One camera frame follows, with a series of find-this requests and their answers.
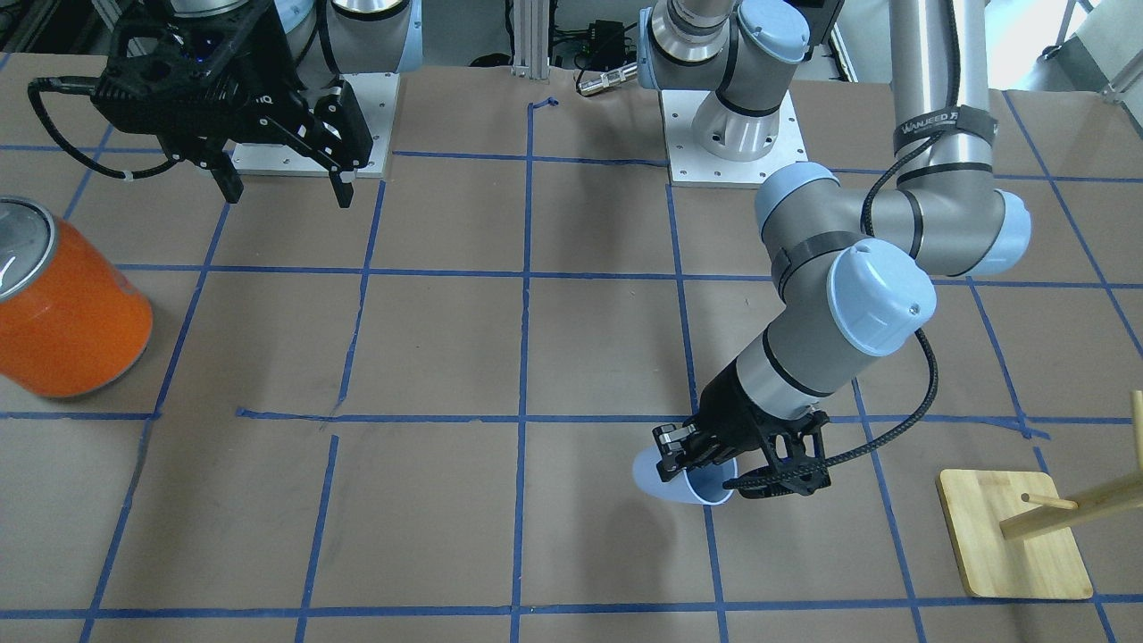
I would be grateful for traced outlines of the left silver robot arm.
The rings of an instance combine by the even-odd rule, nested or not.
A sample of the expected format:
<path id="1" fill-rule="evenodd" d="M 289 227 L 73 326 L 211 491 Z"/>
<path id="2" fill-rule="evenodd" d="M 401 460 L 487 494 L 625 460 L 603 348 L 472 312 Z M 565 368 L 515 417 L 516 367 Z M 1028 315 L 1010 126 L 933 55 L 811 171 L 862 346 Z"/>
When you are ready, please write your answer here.
<path id="1" fill-rule="evenodd" d="M 756 224 L 784 308 L 709 381 L 697 411 L 654 428 L 634 464 L 650 492 L 700 483 L 748 499 L 813 495 L 833 465 L 897 439 L 930 410 L 940 371 L 922 325 L 935 276 L 1012 270 L 1031 240 L 1023 201 L 996 186 L 983 1 L 890 5 L 894 163 L 866 192 L 796 162 L 756 191 Z M 917 410 L 869 443 L 828 456 L 818 407 L 917 338 L 928 384 Z"/>

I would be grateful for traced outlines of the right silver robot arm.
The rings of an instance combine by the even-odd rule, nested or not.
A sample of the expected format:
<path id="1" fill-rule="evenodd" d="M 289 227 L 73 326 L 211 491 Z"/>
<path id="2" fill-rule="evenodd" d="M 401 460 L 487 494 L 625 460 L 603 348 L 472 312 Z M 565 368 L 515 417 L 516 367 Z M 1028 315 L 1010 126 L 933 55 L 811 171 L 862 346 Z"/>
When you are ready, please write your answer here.
<path id="1" fill-rule="evenodd" d="M 91 90 L 118 130 L 152 135 L 171 162 L 213 176 L 234 204 L 243 184 L 229 143 L 271 144 L 354 198 L 374 136 L 353 77 L 418 69 L 417 1 L 135 1 L 117 21 Z"/>

